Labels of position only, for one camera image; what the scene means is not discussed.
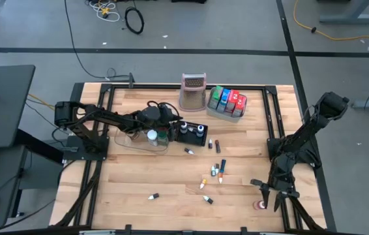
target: gray floor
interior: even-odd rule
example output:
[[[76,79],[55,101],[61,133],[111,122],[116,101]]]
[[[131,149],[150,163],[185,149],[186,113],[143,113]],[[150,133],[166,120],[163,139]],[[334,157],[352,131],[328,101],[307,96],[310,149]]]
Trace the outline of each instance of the gray floor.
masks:
[[[294,0],[283,2],[296,51],[369,52],[368,39],[364,44],[360,40],[333,42],[298,27],[291,18],[294,3]],[[119,3],[121,12],[131,4]],[[200,5],[159,0],[137,1],[137,6],[145,18],[145,31],[140,36],[123,31],[121,22],[98,20],[83,1],[68,0],[76,46],[287,50],[275,1],[210,0]],[[318,25],[322,12],[340,12],[348,6],[348,3],[300,0],[297,15],[304,24]],[[337,37],[369,34],[369,25],[319,25],[319,29]],[[7,0],[0,13],[0,47],[69,48],[63,2]],[[113,67],[118,74],[133,72],[138,82],[178,82],[183,72],[206,72],[208,81],[214,83],[230,78],[236,84],[295,83],[289,57],[151,54],[80,54],[80,57],[93,74],[104,76]],[[365,99],[369,94],[369,59],[298,57],[297,61],[309,104],[326,91],[335,91],[351,100]],[[67,100],[75,82],[96,80],[81,70],[74,54],[0,54],[0,65],[23,64],[37,67],[30,93],[50,103]],[[35,108],[53,119],[47,108],[39,105]],[[50,139],[53,130],[28,108],[20,128],[42,140]],[[369,113],[349,109],[345,117],[318,133],[317,140],[338,231],[369,234]],[[21,210],[35,211],[49,202],[55,192],[56,189],[25,192]],[[45,227],[51,210],[49,207],[9,229]]]

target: wooden tabletop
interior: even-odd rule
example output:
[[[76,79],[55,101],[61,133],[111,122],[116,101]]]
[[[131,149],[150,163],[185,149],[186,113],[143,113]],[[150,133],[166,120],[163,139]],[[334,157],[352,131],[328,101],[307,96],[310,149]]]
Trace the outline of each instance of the wooden tabletop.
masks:
[[[284,130],[286,134],[294,133],[302,125],[295,90],[293,86],[276,87]],[[99,90],[99,83],[84,84],[80,102],[97,104]],[[280,210],[273,212],[275,192],[270,193],[269,209],[252,207],[262,197],[250,180],[267,181],[270,169],[266,146],[269,134],[261,92],[241,90],[241,93],[248,97],[248,104],[238,123],[208,116],[206,110],[180,110],[185,121],[209,126],[208,139],[220,141],[220,154],[207,145],[197,147],[178,142],[170,142],[167,151],[160,153],[126,148],[118,145],[126,143],[125,136],[116,127],[110,127],[108,158],[100,175],[92,227],[124,229],[131,224],[134,230],[240,231],[241,227],[247,227],[248,231],[284,231]],[[149,100],[179,107],[178,97],[176,89],[116,89],[112,111],[125,114],[142,110]],[[269,100],[275,117],[271,97]],[[273,121],[278,136],[277,123]],[[187,154],[185,147],[195,154]],[[222,159],[227,163],[224,182],[219,184],[216,177],[210,176],[210,169]],[[64,216],[78,197],[84,164],[77,161],[63,172],[51,225]],[[326,227],[313,170],[307,164],[297,164],[293,173],[302,205],[317,224]],[[202,179],[207,180],[207,185],[201,190]],[[154,193],[160,197],[148,200]],[[202,195],[211,197],[213,204],[204,201]],[[289,201],[288,210],[294,227]]]

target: metal grater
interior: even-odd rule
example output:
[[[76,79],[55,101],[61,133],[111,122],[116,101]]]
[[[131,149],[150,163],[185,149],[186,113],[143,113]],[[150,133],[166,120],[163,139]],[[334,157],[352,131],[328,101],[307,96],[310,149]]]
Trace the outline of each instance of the metal grater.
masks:
[[[206,106],[206,74],[183,74],[179,107],[184,111],[204,110]]]

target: small red object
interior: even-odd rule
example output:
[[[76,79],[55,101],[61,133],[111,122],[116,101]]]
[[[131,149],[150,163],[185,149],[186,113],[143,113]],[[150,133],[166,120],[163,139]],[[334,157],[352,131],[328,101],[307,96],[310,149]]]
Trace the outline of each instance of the small red object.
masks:
[[[233,117],[241,117],[244,114],[245,104],[247,103],[247,97],[244,95],[238,96],[237,104],[235,105],[234,112],[232,113]]]
[[[234,90],[234,89],[231,90],[231,92],[229,93],[229,97],[228,97],[228,103],[225,108],[226,112],[232,112],[232,110],[234,110],[235,105],[238,102],[238,97],[239,97],[239,91]]]

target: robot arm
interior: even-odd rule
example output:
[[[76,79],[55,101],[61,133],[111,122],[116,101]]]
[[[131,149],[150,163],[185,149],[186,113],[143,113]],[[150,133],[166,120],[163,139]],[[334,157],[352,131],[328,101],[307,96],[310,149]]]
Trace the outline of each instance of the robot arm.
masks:
[[[326,127],[331,120],[340,119],[346,112],[349,99],[342,98],[333,92],[325,93],[315,104],[315,113],[309,120],[296,131],[280,139],[268,139],[267,147],[271,160],[269,179],[267,183],[252,179],[251,184],[260,187],[263,195],[264,205],[267,208],[269,201],[269,190],[278,191],[274,203],[274,211],[278,209],[282,201],[287,197],[296,207],[301,217],[306,221],[309,229],[322,230],[302,207],[299,193],[294,190],[295,177],[292,169],[297,163],[313,164],[315,167],[321,165],[316,156],[315,147],[310,137],[320,129]]]
[[[79,111],[83,117],[78,118]],[[118,114],[93,104],[80,102],[61,101],[55,105],[54,123],[63,129],[70,129],[76,136],[83,140],[85,148],[89,152],[100,151],[99,136],[97,131],[89,130],[84,123],[86,121],[98,121],[114,127],[127,134],[136,134],[142,130],[166,128],[170,130],[169,140],[172,139],[173,130],[170,129],[172,121],[179,121],[182,117],[173,114],[166,103],[150,106],[142,111],[131,114]]]

